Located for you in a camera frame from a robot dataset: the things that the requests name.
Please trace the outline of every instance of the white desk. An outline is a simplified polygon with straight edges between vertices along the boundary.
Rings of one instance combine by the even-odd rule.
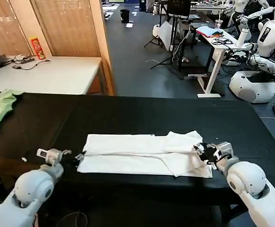
[[[237,47],[236,46],[237,39],[235,39],[233,36],[231,36],[229,33],[225,32],[224,30],[223,30],[223,35],[224,35],[223,36],[224,38],[230,39],[233,42],[233,44],[227,44],[227,46],[229,48],[231,48],[232,50],[245,50],[246,49],[245,44],[242,47]],[[221,96],[219,94],[212,94],[211,90],[212,90],[213,84],[216,80],[216,76],[218,74],[218,71],[221,67],[221,63],[223,61],[224,53],[226,52],[226,50],[228,50],[228,47],[225,46],[225,45],[214,45],[214,44],[212,44],[212,40],[214,40],[215,38],[207,38],[205,36],[203,36],[203,37],[212,45],[212,47],[215,48],[215,53],[217,54],[216,62],[215,62],[215,65],[213,67],[213,70],[212,70],[212,73],[211,73],[211,76],[210,76],[210,80],[208,82],[207,87],[205,88],[204,81],[203,81],[202,77],[207,77],[206,74],[188,74],[188,77],[197,77],[198,82],[199,82],[200,86],[202,87],[202,89],[204,91],[204,93],[198,94],[199,98],[220,98]]]
[[[191,6],[190,10],[196,10],[196,11],[212,11],[211,14],[218,14],[219,11],[226,8],[226,5],[219,5],[219,6],[213,6],[213,5],[196,5]]]
[[[9,64],[0,68],[0,91],[13,89],[29,93],[86,94],[101,63],[101,58],[52,57],[31,70],[17,70]],[[39,60],[21,65],[28,69]]]

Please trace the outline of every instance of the white towel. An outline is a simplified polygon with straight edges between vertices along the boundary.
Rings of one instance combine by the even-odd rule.
[[[90,134],[77,171],[212,178],[211,166],[192,151],[200,142],[196,131],[167,136]]]

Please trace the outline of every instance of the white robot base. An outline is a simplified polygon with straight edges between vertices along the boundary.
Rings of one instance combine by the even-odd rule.
[[[238,97],[250,103],[268,103],[275,95],[275,83],[252,83],[248,77],[257,71],[239,71],[231,78],[229,88]]]

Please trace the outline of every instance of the black table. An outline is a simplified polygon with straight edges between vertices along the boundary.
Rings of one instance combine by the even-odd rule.
[[[0,124],[0,157],[20,159],[30,150],[52,147],[77,154],[90,133],[166,135],[193,130],[205,141],[232,143],[235,155],[261,166],[275,187],[275,140],[250,104],[242,101],[23,94]],[[59,185],[66,191],[133,193],[198,204],[240,202],[217,171],[213,179],[203,179],[81,174],[65,167]]]

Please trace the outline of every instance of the floor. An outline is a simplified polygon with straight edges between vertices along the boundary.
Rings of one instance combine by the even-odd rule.
[[[120,22],[120,9],[130,10],[132,28]],[[117,94],[119,96],[143,96],[165,98],[197,98],[201,88],[195,80],[179,80],[175,71],[166,66],[159,66],[152,70],[156,62],[162,61],[169,54],[164,48],[150,44],[143,46],[152,38],[152,28],[158,24],[159,17],[152,13],[140,12],[138,4],[120,4],[111,17],[106,20],[106,29],[112,59],[112,68],[115,76]],[[198,58],[205,64],[209,55],[210,46],[198,43],[192,54],[202,53]],[[227,75],[221,71],[220,77]],[[223,99],[237,100],[229,91],[227,83],[231,76],[221,81],[225,83],[226,95]],[[275,117],[272,104],[253,105],[259,117]],[[275,138],[275,120],[263,119],[263,123]],[[247,213],[231,221],[231,226],[255,226]]]

